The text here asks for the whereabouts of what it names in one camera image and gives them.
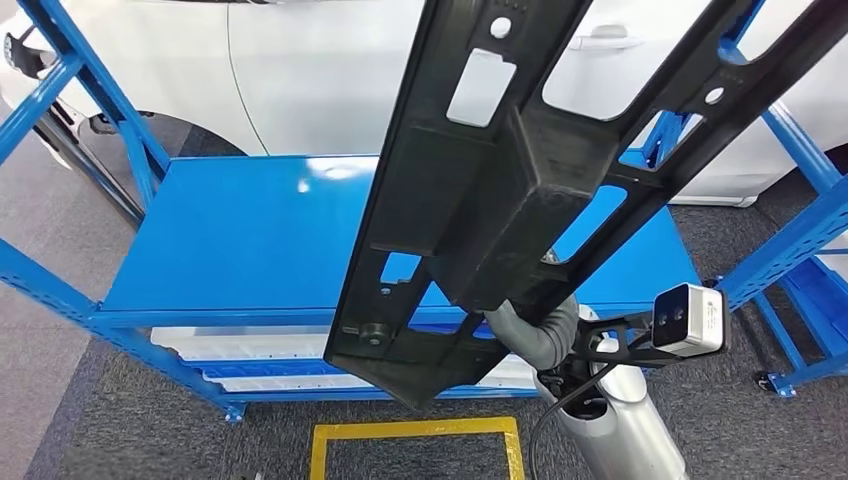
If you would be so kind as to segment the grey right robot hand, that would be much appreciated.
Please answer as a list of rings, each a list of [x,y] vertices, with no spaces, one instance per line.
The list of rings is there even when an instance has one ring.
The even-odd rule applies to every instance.
[[[499,340],[518,338],[523,335],[528,324],[514,309],[509,300],[505,300],[494,310],[484,310],[483,316],[489,328]]]

